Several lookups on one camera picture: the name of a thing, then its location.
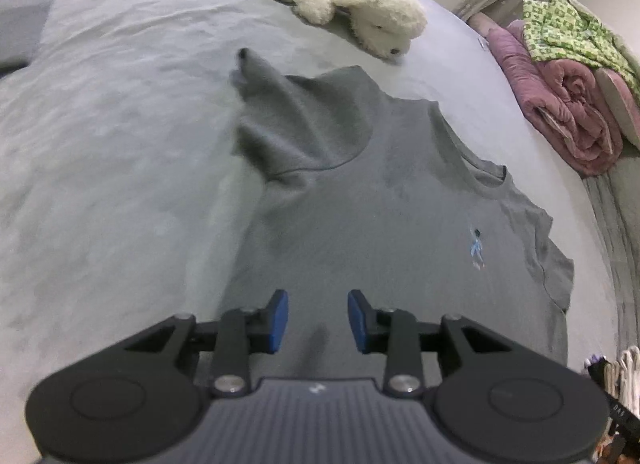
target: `gray t-shirt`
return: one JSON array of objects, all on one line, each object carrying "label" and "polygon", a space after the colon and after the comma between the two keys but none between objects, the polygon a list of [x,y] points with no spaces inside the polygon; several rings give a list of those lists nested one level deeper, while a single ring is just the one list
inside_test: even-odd
[{"label": "gray t-shirt", "polygon": [[0,76],[28,66],[53,0],[0,0]]},{"label": "gray t-shirt", "polygon": [[384,357],[356,351],[351,289],[420,321],[462,314],[566,362],[573,263],[552,219],[437,102],[392,98],[360,67],[283,76],[251,50],[239,67],[239,143],[267,184],[221,310],[290,294],[282,348],[254,356],[254,376],[381,378]]}]

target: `bed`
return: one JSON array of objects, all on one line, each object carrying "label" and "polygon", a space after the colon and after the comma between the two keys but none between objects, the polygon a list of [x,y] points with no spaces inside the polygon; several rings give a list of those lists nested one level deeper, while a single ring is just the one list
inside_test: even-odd
[{"label": "bed", "polygon": [[248,46],[314,76],[361,65],[392,96],[440,102],[509,167],[575,261],[569,364],[616,352],[604,241],[580,177],[524,119],[476,32],[431,0],[385,63],[338,22],[271,0],[56,0],[34,62],[0,80],[0,462],[37,455],[22,409],[42,377],[178,311],[215,317],[262,181],[234,152],[230,83]]}]

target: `green blanket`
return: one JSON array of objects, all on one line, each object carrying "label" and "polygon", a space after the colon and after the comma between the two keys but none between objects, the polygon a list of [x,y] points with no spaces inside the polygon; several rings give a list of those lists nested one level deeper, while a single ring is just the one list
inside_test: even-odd
[{"label": "green blanket", "polygon": [[525,43],[535,62],[569,58],[608,67],[622,76],[640,103],[640,73],[616,48],[619,37],[587,8],[567,0],[525,0],[524,22]]}]

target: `black circular pad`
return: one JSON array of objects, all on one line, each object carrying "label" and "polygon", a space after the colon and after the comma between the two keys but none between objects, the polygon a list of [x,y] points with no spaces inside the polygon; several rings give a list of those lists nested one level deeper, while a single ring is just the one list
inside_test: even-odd
[{"label": "black circular pad", "polygon": [[562,394],[552,384],[535,379],[510,379],[489,391],[489,403],[513,420],[545,420],[562,408]]},{"label": "black circular pad", "polygon": [[197,388],[174,368],[69,367],[41,382],[25,416],[43,452],[71,462],[130,462],[185,437],[200,418]]},{"label": "black circular pad", "polygon": [[110,420],[128,417],[145,402],[145,389],[135,381],[120,377],[98,378],[78,386],[71,404],[88,419]]},{"label": "black circular pad", "polygon": [[597,386],[544,358],[483,354],[439,386],[434,403],[464,449],[494,462],[562,463],[587,456],[607,403]]}]

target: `white stuffed animal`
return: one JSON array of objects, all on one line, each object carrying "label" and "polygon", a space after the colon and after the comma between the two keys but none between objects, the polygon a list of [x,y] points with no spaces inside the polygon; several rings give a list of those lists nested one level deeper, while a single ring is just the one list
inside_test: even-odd
[{"label": "white stuffed animal", "polygon": [[417,0],[278,0],[294,3],[293,11],[315,25],[329,23],[336,7],[346,8],[351,27],[364,48],[381,58],[409,50],[427,19]]}]

